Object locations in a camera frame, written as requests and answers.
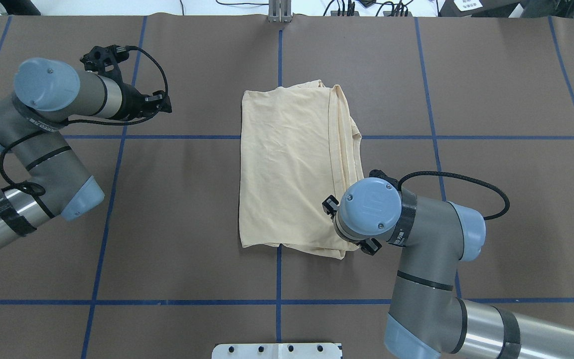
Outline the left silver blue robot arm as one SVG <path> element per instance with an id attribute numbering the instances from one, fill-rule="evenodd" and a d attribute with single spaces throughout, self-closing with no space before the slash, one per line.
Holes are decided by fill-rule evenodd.
<path id="1" fill-rule="evenodd" d="M 14 75 L 13 92 L 0 100 L 0 250 L 37 231 L 50 219 L 72 221 L 105 198 L 61 134 L 80 123 L 129 126 L 170 113 L 169 86 L 151 95 L 122 81 L 118 64 L 87 63 L 76 70 L 58 60 L 25 60 Z"/>

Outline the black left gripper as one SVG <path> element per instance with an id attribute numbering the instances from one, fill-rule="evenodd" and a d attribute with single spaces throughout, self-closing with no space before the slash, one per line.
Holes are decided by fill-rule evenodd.
<path id="1" fill-rule="evenodd" d="M 159 112 L 172 113 L 171 100 L 166 91 L 143 95 L 130 84 L 121 83 L 119 88 L 122 102 L 118 110 L 118 120 L 143 119 Z"/>

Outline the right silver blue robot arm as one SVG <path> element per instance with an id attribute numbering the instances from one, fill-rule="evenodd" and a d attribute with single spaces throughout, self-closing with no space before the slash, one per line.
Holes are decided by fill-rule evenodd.
<path id="1" fill-rule="evenodd" d="M 387 175 L 357 181 L 322 202 L 341 239 L 374 255 L 401 247 L 384 344 L 399 359 L 574 359 L 574 329 L 454 295 L 461 261 L 478 257 L 478 211 L 419 197 Z"/>

